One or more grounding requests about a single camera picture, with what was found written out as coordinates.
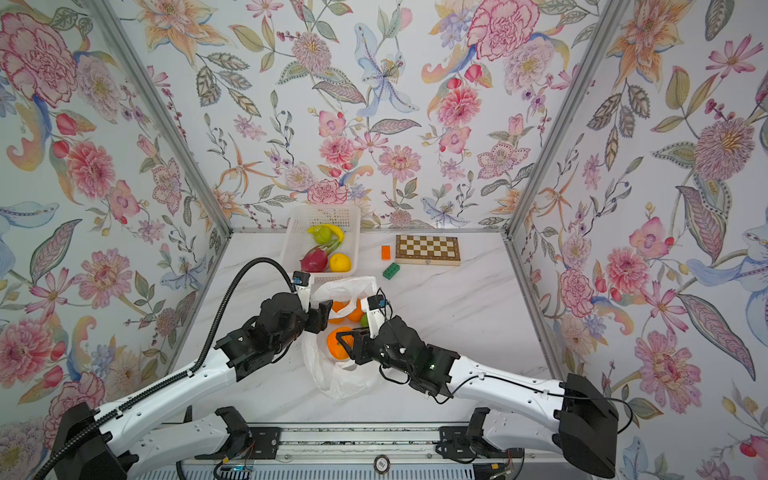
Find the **white marble surface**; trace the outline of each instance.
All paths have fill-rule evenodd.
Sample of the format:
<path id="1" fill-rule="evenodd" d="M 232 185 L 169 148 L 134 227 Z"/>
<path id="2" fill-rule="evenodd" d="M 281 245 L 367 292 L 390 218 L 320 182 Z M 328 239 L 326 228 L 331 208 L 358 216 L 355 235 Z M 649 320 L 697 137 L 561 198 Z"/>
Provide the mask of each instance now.
<path id="1" fill-rule="evenodd" d="M 392 280 L 381 273 L 381 246 L 394 233 L 364 233 L 356 274 L 377 277 L 395 314 L 426 343 L 455 350 L 509 372 L 551 378 L 498 233 L 457 233 L 461 266 L 401 265 Z M 281 233 L 234 235 L 177 366 L 197 358 L 222 295 L 237 271 L 254 257 L 278 258 Z M 287 266 L 289 273 L 293 266 Z M 286 285 L 274 268 L 259 265 L 240 281 L 219 327 L 217 338 L 259 312 L 262 300 Z M 399 372 L 389 370 L 397 379 Z M 381 381 L 368 392 L 334 400 L 320 392 L 303 364 L 300 342 L 275 365 L 255 372 L 195 404 L 195 418 L 221 406 L 235 406 L 248 422 L 455 422 L 469 418 L 476 402 L 451 399 L 439 406 L 408 386 Z"/>

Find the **chessboard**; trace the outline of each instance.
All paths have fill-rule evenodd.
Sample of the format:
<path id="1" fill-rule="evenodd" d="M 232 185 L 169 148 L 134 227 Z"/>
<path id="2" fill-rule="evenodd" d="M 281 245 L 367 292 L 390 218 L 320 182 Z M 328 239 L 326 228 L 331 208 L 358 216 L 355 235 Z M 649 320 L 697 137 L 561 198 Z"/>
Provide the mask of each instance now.
<path id="1" fill-rule="evenodd" d="M 462 258 L 458 252 L 458 238 L 398 235 L 395 245 L 395 262 L 419 265 L 460 265 Z"/>

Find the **white plastic basket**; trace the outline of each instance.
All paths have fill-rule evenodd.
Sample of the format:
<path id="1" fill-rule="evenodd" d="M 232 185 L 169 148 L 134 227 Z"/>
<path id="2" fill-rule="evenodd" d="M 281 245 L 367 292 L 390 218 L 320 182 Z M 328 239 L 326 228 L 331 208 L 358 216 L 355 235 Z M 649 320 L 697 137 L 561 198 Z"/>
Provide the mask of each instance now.
<path id="1" fill-rule="evenodd" d="M 360 209 L 356 205 L 309 205 L 303 204 L 293 208 L 288 222 L 288 234 L 280 262 L 288 272 L 301 270 L 301 259 L 317 245 L 311 233 L 306 231 L 315 225 L 330 223 L 344 232 L 344 242 L 333 253 L 343 253 L 352 261 L 349 272 L 313 273 L 315 283 L 331 280 L 341 280 L 352 276 L 357 270 L 357 253 L 360 248 Z"/>

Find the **black cable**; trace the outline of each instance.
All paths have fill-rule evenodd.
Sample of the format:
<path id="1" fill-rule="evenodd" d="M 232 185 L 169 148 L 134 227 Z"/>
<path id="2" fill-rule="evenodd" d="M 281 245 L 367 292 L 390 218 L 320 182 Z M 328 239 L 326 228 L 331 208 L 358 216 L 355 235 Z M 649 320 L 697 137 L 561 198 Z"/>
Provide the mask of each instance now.
<path id="1" fill-rule="evenodd" d="M 188 378 L 189 373 L 195 373 L 198 369 L 200 369 L 200 367 L 205 362 L 205 359 L 208 355 L 208 351 L 210 350 L 210 346 L 213 345 L 214 343 L 214 337 L 216 336 L 216 331 L 219 329 L 219 324 L 221 323 L 221 317 L 224 315 L 224 310 L 227 308 L 227 304 L 230 302 L 230 298 L 232 297 L 232 294 L 234 293 L 234 290 L 237 287 L 237 284 L 240 282 L 240 279 L 243 278 L 245 273 L 248 270 L 250 270 L 254 265 L 257 265 L 258 263 L 269 263 L 275 268 L 277 268 L 280 274 L 283 275 L 283 278 L 288 284 L 288 288 L 290 289 L 290 291 L 292 293 L 296 292 L 296 287 L 293 285 L 293 282 L 291 281 L 290 277 L 288 277 L 288 273 L 286 273 L 285 269 L 275 260 L 272 260 L 271 258 L 260 257 L 260 258 L 255 258 L 250 262 L 246 263 L 245 265 L 243 265 L 243 268 L 241 268 L 240 271 L 237 272 L 237 275 L 235 275 L 234 279 L 232 280 L 230 287 L 227 289 L 227 292 L 224 294 L 224 297 L 221 299 L 221 304 L 219 305 L 219 309 L 216 312 L 216 316 L 214 317 L 214 322 L 210 326 L 208 337 L 205 339 L 203 350 L 200 352 L 200 356 L 197 358 L 197 361 L 194 363 L 194 365 L 192 365 L 190 369 L 187 371 L 179 372 L 174 376 L 169 376 L 163 379 L 161 382 L 156 383 L 150 388 L 132 397 L 126 403 L 123 403 L 116 409 L 112 410 L 108 414 L 101 417 L 99 420 L 96 420 L 94 423 L 90 424 L 85 429 L 82 429 L 78 434 L 76 434 L 69 441 L 67 441 L 64 444 L 64 446 L 61 447 L 60 450 L 51 453 L 51 456 L 48 458 L 48 461 L 45 464 L 43 464 L 40 470 L 38 470 L 33 480 L 45 480 L 45 477 L 48 475 L 48 473 L 50 473 L 51 470 L 53 470 L 54 465 L 59 463 L 71 450 L 80 448 L 80 446 L 83 445 L 86 442 L 86 440 L 88 440 L 94 432 L 97 432 L 98 429 L 103 424 L 117 417 L 118 414 L 122 414 L 122 412 L 129 410 L 131 407 L 135 406 L 140 401 L 152 396 L 154 393 L 159 392 L 165 387 L 172 385 L 173 383 L 181 379 Z"/>
<path id="2" fill-rule="evenodd" d="M 386 380 L 387 382 L 397 383 L 398 385 L 408 385 L 411 382 L 411 376 L 408 375 L 408 379 L 405 382 L 398 382 L 397 380 L 390 379 L 388 376 L 384 375 L 384 369 L 382 368 L 382 364 L 379 364 L 379 373 L 381 373 L 381 376 Z"/>
<path id="3" fill-rule="evenodd" d="M 288 349 L 290 348 L 290 346 L 291 346 L 291 345 L 293 345 L 293 341 L 292 341 L 292 340 L 291 340 L 291 343 L 289 343 L 289 344 L 288 344 L 288 346 L 286 347 L 286 349 L 285 349 L 285 350 L 283 350 L 283 353 L 282 353 L 282 354 L 281 354 L 279 357 L 277 357 L 277 360 L 273 360 L 273 361 L 272 361 L 272 362 L 270 362 L 270 363 L 278 363 L 280 360 L 282 360 L 282 359 L 283 359 L 283 357 L 286 355 L 286 353 L 288 353 Z"/>

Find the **white plastic bag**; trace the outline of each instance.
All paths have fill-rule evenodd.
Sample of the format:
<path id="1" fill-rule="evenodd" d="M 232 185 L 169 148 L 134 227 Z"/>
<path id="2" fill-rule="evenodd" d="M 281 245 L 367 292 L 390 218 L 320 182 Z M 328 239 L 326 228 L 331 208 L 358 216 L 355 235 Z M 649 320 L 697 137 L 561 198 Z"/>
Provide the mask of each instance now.
<path id="1" fill-rule="evenodd" d="M 330 318 L 341 318 L 357 307 L 358 299 L 374 295 L 378 289 L 375 277 L 354 276 L 324 283 L 312 294 L 310 302 L 315 305 L 324 300 L 349 301 L 349 305 L 339 312 L 331 310 Z M 304 365 L 310 371 L 317 388 L 332 399 L 356 395 L 381 381 L 377 362 L 356 365 L 354 360 L 339 361 L 330 355 L 326 343 L 328 335 L 341 326 L 356 328 L 359 323 L 349 320 L 344 320 L 343 323 L 329 323 L 328 328 L 318 335 L 304 332 L 300 337 Z"/>

